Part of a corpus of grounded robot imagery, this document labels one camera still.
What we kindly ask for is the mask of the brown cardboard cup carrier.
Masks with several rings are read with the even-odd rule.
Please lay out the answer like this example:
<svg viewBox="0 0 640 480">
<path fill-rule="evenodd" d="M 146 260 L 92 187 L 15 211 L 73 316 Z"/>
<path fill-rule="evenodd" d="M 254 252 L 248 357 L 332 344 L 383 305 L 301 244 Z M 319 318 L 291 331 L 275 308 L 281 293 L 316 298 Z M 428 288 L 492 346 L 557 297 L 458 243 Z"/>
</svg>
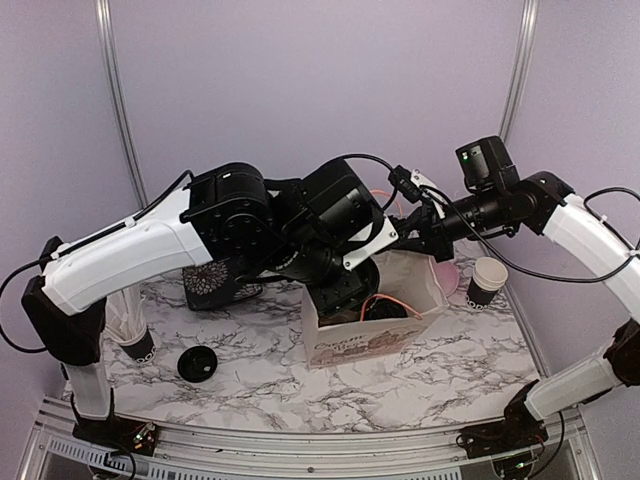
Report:
<svg viewBox="0 0 640 480">
<path fill-rule="evenodd" d="M 355 311 L 343 311 L 333 316 L 323 316 L 318 318 L 320 328 L 358 322 L 360 314 Z"/>
</svg>

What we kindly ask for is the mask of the black paper coffee cup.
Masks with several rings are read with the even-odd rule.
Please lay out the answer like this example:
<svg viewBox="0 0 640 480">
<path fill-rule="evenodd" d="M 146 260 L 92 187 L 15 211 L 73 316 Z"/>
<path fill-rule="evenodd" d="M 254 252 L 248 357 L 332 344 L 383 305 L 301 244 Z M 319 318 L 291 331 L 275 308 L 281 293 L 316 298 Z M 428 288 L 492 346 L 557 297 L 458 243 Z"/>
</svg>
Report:
<svg viewBox="0 0 640 480">
<path fill-rule="evenodd" d="M 376 263 L 371 258 L 366 259 L 358 265 L 355 272 L 361 284 L 357 294 L 358 305 L 360 307 L 365 300 L 378 292 L 380 273 Z"/>
</svg>

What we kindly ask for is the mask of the white printed paper bag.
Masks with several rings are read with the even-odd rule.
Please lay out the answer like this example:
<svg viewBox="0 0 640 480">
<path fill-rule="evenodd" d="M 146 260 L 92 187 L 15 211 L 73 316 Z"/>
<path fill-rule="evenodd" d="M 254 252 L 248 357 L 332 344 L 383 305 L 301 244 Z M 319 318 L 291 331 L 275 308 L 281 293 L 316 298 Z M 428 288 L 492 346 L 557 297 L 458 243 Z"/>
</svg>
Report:
<svg viewBox="0 0 640 480">
<path fill-rule="evenodd" d="M 328 368 L 401 352 L 449 307 L 435 259 L 391 250 L 373 258 L 378 292 L 334 316 L 321 314 L 302 290 L 302 339 L 307 367 Z"/>
</svg>

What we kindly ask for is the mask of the stack of paper cups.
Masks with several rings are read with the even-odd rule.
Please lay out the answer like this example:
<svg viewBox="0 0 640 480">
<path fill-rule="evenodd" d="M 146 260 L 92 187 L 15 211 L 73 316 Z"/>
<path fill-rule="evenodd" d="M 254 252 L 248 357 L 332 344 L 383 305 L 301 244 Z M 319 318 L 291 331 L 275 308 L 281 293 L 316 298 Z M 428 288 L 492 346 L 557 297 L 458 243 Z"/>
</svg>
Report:
<svg viewBox="0 0 640 480">
<path fill-rule="evenodd" d="M 477 259 L 466 292 L 467 305 L 476 311 L 484 310 L 507 279 L 508 271 L 502 262 L 491 257 Z"/>
</svg>

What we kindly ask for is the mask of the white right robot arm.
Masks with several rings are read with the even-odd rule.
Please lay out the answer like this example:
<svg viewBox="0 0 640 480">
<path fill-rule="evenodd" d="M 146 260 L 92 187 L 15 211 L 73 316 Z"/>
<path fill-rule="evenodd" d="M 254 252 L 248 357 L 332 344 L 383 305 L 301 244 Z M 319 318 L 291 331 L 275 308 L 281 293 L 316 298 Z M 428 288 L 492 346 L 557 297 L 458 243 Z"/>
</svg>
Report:
<svg viewBox="0 0 640 480">
<path fill-rule="evenodd" d="M 541 171 L 520 178 L 498 136 L 469 143 L 457 149 L 456 157 L 469 193 L 458 201 L 401 166 L 390 173 L 390 182 L 407 200 L 426 202 L 432 210 L 409 221 L 409 230 L 418 236 L 405 241 L 406 247 L 448 260 L 459 239 L 485 243 L 485 232 L 511 236 L 526 226 L 573 255 L 592 274 L 581 284 L 604 283 L 630 316 L 610 344 L 527 386 L 510 401 L 495 438 L 515 448 L 533 433 L 535 424 L 564 408 L 589 403 L 619 386 L 638 385 L 639 247 L 614 232 L 556 175 Z"/>
</svg>

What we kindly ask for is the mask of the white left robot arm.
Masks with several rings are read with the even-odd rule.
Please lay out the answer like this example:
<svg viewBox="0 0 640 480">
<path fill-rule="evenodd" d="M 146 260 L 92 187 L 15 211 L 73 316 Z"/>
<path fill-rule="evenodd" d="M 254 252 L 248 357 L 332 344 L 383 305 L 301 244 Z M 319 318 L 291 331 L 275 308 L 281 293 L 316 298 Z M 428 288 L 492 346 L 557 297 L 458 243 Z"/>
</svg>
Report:
<svg viewBox="0 0 640 480">
<path fill-rule="evenodd" d="M 373 256 L 397 233 L 348 156 L 302 179 L 234 162 L 182 174 L 145 209 L 81 240 L 50 239 L 22 307 L 67 372 L 79 416 L 106 445 L 125 438 L 101 355 L 106 299 L 160 274 L 239 258 L 245 283 L 293 280 L 335 314 L 377 288 Z"/>
</svg>

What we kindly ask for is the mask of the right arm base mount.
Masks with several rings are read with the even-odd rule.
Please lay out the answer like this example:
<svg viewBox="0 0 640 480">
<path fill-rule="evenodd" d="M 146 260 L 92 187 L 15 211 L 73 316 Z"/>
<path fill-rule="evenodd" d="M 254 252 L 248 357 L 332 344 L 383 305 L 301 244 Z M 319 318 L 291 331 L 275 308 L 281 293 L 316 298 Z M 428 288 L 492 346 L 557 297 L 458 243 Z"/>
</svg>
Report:
<svg viewBox="0 0 640 480">
<path fill-rule="evenodd" d="M 541 445 L 549 436 L 542 420 L 536 420 L 525 407 L 535 380 L 524 386 L 506 405 L 503 419 L 464 427 L 456 438 L 468 459 L 497 455 L 529 446 Z"/>
</svg>

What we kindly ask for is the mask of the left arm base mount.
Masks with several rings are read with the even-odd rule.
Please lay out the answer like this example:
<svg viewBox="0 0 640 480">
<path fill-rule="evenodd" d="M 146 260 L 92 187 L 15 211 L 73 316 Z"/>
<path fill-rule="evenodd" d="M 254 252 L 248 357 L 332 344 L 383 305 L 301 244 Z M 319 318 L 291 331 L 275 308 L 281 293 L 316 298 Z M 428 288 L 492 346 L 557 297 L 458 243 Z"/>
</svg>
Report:
<svg viewBox="0 0 640 480">
<path fill-rule="evenodd" d="M 151 421 L 134 420 L 115 413 L 113 389 L 110 389 L 109 413 L 104 420 L 82 417 L 75 404 L 75 395 L 70 397 L 75 417 L 72 435 L 92 444 L 115 448 L 121 453 L 135 453 L 151 457 L 157 446 L 158 426 Z"/>
</svg>

